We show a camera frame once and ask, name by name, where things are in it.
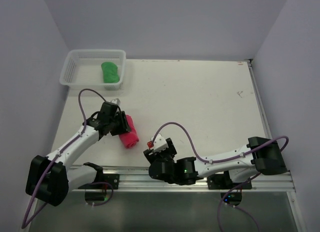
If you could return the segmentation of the pink towel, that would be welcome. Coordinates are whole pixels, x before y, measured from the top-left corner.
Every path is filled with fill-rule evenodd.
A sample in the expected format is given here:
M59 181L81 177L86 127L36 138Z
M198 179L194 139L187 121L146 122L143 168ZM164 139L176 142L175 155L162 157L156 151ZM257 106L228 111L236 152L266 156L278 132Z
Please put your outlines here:
M119 135L120 141L126 149L134 147L139 142L139 137L134 126L134 122L131 116L126 115L130 131L124 134Z

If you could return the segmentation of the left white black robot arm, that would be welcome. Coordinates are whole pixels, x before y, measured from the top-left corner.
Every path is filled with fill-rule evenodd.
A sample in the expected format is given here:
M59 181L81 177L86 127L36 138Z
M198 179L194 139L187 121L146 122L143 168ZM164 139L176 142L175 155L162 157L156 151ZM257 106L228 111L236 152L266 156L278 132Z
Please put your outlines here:
M107 134L116 136L130 132L126 114L119 105L119 99L104 102L100 111L87 118L64 145L45 157L34 157L25 192L52 206L58 206L68 192L74 189L82 186L106 188L101 166L90 162L75 170L71 166L80 155Z

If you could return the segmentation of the green towel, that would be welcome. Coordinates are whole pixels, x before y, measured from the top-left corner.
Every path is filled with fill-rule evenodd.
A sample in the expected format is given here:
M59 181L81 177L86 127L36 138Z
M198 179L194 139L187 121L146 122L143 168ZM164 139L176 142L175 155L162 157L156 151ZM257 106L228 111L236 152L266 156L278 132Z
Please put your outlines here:
M101 70L104 83L118 83L120 81L118 67L113 62L102 63Z

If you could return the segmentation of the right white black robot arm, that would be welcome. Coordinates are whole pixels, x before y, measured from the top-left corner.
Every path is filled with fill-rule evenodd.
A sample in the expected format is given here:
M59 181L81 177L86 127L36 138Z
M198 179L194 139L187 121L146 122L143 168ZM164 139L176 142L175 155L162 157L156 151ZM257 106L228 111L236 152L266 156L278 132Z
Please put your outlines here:
M223 184L232 189L258 173L265 176L286 173L288 169L282 151L276 139L251 137L248 144L233 151L204 159L185 157L175 160L177 151L172 140L159 135L143 154L150 163L148 174L152 179L187 186L222 172Z

